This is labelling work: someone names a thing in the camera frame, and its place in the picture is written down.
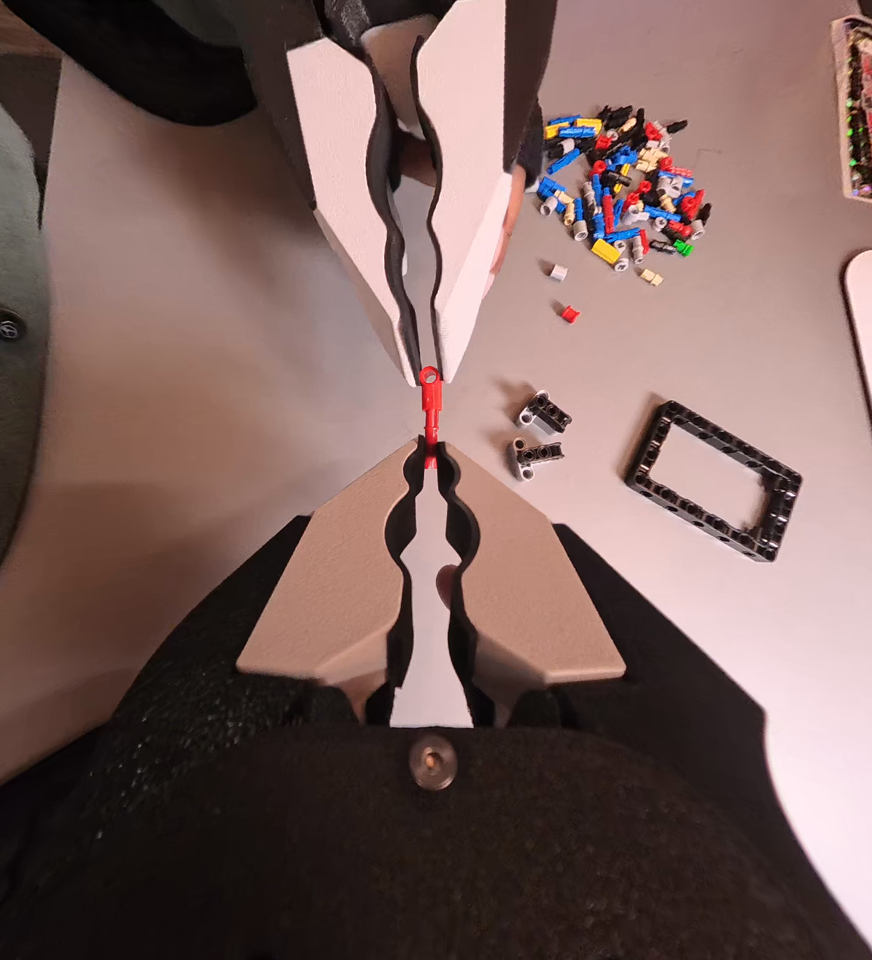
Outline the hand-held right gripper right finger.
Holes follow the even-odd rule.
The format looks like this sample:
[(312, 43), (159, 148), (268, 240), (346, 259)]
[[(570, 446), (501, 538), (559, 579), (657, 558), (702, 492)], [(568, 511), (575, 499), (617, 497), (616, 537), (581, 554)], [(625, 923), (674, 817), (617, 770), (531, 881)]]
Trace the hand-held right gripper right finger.
[(472, 723), (505, 723), (532, 691), (622, 678), (622, 655), (549, 518), (451, 443), (438, 444), (437, 464), (458, 557), (449, 653)]

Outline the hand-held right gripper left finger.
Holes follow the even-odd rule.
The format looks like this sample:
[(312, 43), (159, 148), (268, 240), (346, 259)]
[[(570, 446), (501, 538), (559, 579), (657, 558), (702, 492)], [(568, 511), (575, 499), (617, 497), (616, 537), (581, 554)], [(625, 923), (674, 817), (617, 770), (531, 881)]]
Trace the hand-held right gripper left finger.
[(412, 581), (426, 444), (407, 442), (309, 517), (236, 666), (342, 690), (388, 722), (413, 653)]

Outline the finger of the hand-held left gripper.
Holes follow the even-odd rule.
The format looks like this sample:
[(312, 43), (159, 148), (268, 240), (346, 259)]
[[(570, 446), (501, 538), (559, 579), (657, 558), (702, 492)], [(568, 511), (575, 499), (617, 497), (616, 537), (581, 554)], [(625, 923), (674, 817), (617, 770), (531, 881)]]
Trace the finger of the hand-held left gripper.
[(381, 78), (330, 38), (287, 54), (314, 213), (382, 346), (406, 382), (421, 372), (416, 312), (390, 166), (394, 114)]
[(431, 311), (447, 383), (475, 328), (512, 194), (503, 161), (505, 9), (502, 1), (457, 2), (412, 54), (418, 119), (437, 167)]

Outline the pile of small lego pieces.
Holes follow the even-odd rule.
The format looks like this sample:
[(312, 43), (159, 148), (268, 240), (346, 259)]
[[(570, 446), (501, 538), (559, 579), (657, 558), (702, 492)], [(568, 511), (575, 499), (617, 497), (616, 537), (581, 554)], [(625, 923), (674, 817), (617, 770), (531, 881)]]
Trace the pile of small lego pieces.
[(673, 140), (687, 126), (632, 105), (547, 119), (541, 171), (527, 192), (577, 246), (590, 252), (597, 238), (616, 246), (615, 268), (590, 252), (616, 273), (649, 269), (652, 254), (690, 258), (711, 205), (695, 172), (673, 156)]

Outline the grey lego connector assembly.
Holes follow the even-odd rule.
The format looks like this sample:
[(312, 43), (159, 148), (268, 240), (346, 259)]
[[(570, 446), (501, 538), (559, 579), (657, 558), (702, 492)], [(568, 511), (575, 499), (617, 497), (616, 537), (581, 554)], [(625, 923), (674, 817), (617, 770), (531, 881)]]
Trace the grey lego connector assembly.
[(541, 466), (561, 461), (564, 453), (560, 442), (531, 444), (517, 437), (510, 443), (509, 458), (514, 477), (519, 482), (530, 482)]

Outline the black rectangular lego frame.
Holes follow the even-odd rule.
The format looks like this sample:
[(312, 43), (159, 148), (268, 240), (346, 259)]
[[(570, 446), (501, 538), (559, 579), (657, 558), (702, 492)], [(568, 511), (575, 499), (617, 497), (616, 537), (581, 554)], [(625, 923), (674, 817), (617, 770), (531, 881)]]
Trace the black rectangular lego frame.
[[(706, 510), (654, 477), (653, 469), (662, 446), (675, 429), (682, 430), (757, 477), (764, 493), (764, 503), (754, 526), (733, 526), (717, 513)], [(673, 399), (656, 407), (636, 447), (624, 482), (630, 490), (695, 529), (755, 562), (766, 564), (778, 559), (802, 489), (802, 475), (794, 469)]]

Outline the grey and black lego assembly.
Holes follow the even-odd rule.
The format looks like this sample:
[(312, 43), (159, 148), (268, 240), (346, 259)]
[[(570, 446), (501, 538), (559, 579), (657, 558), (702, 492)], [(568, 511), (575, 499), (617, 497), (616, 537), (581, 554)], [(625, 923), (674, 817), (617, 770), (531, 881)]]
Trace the grey and black lego assembly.
[(549, 434), (563, 434), (572, 423), (572, 417), (553, 402), (547, 390), (538, 390), (517, 414), (517, 426), (534, 426)]

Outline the person's left hand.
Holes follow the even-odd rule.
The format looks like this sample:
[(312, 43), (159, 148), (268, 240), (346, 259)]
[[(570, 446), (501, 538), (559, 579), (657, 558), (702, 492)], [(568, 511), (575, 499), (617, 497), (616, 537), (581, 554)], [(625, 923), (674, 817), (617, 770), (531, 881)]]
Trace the person's left hand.
[(483, 297), (485, 297), (490, 292), (490, 288), (497, 279), (503, 263), (506, 259), (509, 247), (511, 245), (512, 237), (514, 234), (515, 227), (517, 225), (518, 217), (520, 210), (522, 209), (524, 194), (526, 186), (526, 171), (520, 164), (515, 164), (512, 170), (512, 189), (505, 212), (505, 216), (502, 222), (501, 231), (499, 234), (499, 239), (495, 254), (493, 257), (492, 264), (490, 266), (490, 272), (487, 278), (486, 287), (484, 289)]

